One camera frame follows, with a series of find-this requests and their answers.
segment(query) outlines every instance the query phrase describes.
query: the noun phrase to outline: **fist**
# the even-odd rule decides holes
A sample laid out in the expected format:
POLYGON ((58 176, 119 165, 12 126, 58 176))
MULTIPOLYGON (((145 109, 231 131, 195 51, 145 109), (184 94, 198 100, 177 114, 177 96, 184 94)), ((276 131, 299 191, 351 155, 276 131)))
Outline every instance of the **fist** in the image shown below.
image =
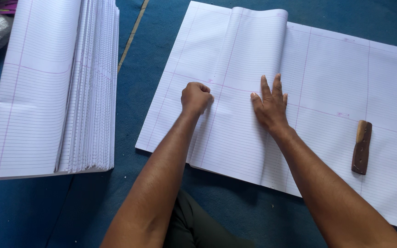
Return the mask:
POLYGON ((202 115, 214 97, 211 89, 199 82, 189 82, 182 91, 182 112, 202 115))

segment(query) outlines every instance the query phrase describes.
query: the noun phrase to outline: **open notebook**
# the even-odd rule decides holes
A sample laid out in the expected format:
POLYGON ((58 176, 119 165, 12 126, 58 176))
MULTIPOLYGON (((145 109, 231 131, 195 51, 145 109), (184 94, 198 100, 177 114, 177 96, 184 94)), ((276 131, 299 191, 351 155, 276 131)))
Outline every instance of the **open notebook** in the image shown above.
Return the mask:
POLYGON ((287 117, 305 143, 397 225, 397 47, 287 22, 285 10, 191 2, 136 148, 154 151, 190 81, 215 101, 199 120, 191 166, 301 196, 277 144, 256 121, 251 92, 282 74, 287 117), (351 171, 359 120, 373 124, 367 175, 351 171))
POLYGON ((0 80, 0 179, 113 167, 115 0, 19 0, 0 80))

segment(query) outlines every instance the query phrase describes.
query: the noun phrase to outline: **dark trousers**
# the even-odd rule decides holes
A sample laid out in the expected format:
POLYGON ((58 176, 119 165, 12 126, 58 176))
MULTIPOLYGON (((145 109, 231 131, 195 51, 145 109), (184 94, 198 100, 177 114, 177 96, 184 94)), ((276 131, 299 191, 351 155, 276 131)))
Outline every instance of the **dark trousers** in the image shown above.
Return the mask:
POLYGON ((174 205, 164 248, 255 247, 235 237, 217 223, 185 191, 180 190, 174 205))

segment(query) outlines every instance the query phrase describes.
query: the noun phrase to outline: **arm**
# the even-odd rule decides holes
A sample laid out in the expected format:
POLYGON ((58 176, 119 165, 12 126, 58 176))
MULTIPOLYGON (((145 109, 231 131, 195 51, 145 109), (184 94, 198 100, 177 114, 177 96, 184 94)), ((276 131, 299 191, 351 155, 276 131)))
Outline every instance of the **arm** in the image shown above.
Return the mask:
POLYGON ((162 247, 192 133, 212 98, 198 82, 183 90, 182 113, 143 167, 101 247, 162 247))
POLYGON ((397 247, 395 229, 297 135, 286 119, 281 75, 272 93, 261 78, 263 101, 251 94, 260 124, 272 135, 289 165, 307 208, 329 247, 397 247))

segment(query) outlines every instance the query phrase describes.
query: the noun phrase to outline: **finger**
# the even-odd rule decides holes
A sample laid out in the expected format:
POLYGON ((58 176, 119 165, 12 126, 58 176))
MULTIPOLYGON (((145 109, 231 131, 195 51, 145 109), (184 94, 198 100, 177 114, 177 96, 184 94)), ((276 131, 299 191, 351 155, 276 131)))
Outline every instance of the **finger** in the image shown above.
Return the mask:
POLYGON ((278 73, 275 75, 275 79, 273 80, 272 86, 272 96, 283 98, 283 91, 281 90, 281 74, 278 73))
POLYGON ((283 103, 284 103, 284 106, 287 107, 287 93, 284 93, 284 95, 283 95, 283 103))
POLYGON ((270 94, 270 88, 269 85, 267 84, 267 79, 266 76, 261 76, 261 94, 263 95, 263 99, 269 99, 272 97, 270 94))
POLYGON ((211 106, 211 104, 213 103, 214 103, 214 96, 212 94, 209 94, 208 107, 211 106))
POLYGON ((251 101, 254 106, 254 111, 261 109, 263 107, 263 103, 261 102, 261 98, 257 93, 251 93, 251 101))
POLYGON ((195 82, 197 85, 198 85, 198 87, 200 87, 200 89, 203 91, 203 92, 207 92, 207 93, 210 93, 211 92, 211 89, 209 88, 209 87, 207 87, 206 85, 204 85, 204 84, 202 84, 202 83, 200 83, 200 82, 195 82))

